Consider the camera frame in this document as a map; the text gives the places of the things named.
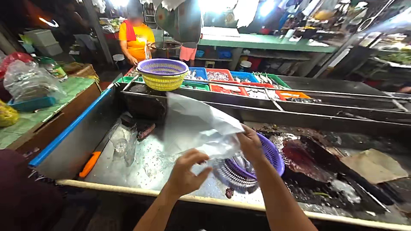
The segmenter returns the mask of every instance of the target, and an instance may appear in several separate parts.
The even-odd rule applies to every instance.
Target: orange knife handle
[[[86,177],[87,174],[93,169],[94,165],[96,164],[98,158],[100,157],[101,152],[93,152],[93,156],[90,160],[85,164],[84,169],[80,172],[80,177]]]

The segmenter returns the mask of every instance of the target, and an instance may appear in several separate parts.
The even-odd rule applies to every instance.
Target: green bottle
[[[54,77],[61,80],[67,78],[66,72],[56,61],[54,61],[54,59],[48,57],[39,57],[39,62],[41,64],[40,66],[46,69]]]

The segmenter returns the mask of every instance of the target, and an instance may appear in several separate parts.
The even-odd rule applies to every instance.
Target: yellow basket
[[[139,72],[143,76],[144,82],[150,88],[159,91],[171,91],[179,88],[188,72],[176,76],[156,76]]]
[[[171,91],[181,86],[188,74],[188,66],[177,60],[155,58],[139,62],[137,71],[150,88]]]

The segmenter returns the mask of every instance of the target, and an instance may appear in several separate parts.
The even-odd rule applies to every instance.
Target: pink shorts
[[[185,61],[194,60],[196,57],[196,51],[197,48],[187,48],[181,46],[180,59]]]

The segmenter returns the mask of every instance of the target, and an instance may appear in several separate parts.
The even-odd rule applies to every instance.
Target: red plastic bag
[[[31,57],[29,54],[21,52],[14,52],[11,55],[7,55],[6,58],[4,58],[3,62],[0,64],[0,79],[4,78],[4,75],[6,74],[7,68],[9,67],[10,63],[16,60],[29,62],[33,61],[33,57]]]

